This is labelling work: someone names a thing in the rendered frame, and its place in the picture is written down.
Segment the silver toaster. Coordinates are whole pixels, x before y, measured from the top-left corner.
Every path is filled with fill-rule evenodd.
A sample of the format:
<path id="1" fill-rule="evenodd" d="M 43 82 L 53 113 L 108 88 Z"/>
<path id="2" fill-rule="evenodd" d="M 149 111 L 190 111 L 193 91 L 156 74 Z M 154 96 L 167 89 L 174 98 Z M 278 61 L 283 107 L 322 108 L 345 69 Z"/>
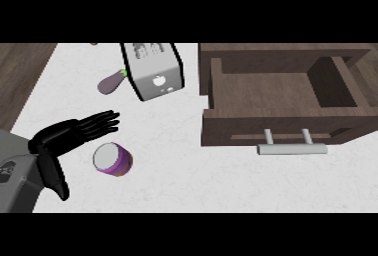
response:
<path id="1" fill-rule="evenodd" d="M 183 61 L 173 43 L 121 43 L 127 78 L 142 101 L 185 88 Z"/>

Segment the brown wooden cabinet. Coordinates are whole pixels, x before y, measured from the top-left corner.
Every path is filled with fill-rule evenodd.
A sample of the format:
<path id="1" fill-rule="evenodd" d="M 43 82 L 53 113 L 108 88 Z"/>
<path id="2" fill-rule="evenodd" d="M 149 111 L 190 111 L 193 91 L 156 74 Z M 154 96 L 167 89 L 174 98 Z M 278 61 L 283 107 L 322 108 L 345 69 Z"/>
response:
<path id="1" fill-rule="evenodd" d="M 199 93 L 213 108 L 348 108 L 369 105 L 350 67 L 363 43 L 201 43 Z"/>

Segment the brown wooden drawer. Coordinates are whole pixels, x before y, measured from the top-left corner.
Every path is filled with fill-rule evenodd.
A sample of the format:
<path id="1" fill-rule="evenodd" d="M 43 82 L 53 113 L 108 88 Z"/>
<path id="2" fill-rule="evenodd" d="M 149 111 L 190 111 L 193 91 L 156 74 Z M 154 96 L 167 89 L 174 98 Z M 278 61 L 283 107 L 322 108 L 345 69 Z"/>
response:
<path id="1" fill-rule="evenodd" d="M 343 144 L 378 130 L 378 107 L 369 105 L 344 60 L 322 57 L 300 73 L 226 74 L 210 64 L 208 108 L 201 144 L 255 146 L 266 132 L 279 144 Z"/>

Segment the purple can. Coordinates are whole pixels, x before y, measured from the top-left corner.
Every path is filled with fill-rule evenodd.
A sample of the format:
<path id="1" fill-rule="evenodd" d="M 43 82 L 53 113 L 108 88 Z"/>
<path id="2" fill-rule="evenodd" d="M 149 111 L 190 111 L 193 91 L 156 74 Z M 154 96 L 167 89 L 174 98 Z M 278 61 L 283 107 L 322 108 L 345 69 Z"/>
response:
<path id="1" fill-rule="evenodd" d="M 131 169 L 133 156 L 117 143 L 105 143 L 93 153 L 93 165 L 99 172 L 118 177 Z"/>

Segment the purple eggplant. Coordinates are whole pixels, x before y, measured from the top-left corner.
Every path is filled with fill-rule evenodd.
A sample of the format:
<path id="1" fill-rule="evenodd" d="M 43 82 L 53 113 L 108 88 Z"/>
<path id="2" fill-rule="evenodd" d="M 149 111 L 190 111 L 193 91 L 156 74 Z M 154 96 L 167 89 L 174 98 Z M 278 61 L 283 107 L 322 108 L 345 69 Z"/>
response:
<path id="1" fill-rule="evenodd" d="M 118 88 L 123 80 L 127 77 L 127 71 L 118 70 L 111 76 L 108 76 L 97 84 L 97 90 L 103 95 L 111 94 Z"/>

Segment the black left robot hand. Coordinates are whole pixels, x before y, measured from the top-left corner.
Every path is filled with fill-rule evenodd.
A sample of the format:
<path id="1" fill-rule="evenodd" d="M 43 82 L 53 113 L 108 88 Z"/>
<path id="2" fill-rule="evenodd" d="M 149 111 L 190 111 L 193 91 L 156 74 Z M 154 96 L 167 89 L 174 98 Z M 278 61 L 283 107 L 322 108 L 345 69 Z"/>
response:
<path id="1" fill-rule="evenodd" d="M 69 187 L 59 157 L 84 143 L 117 132 L 118 117 L 120 113 L 109 110 L 81 120 L 65 120 L 46 127 L 28 142 L 29 153 L 37 156 L 44 187 L 56 192 L 62 201 L 69 198 Z"/>

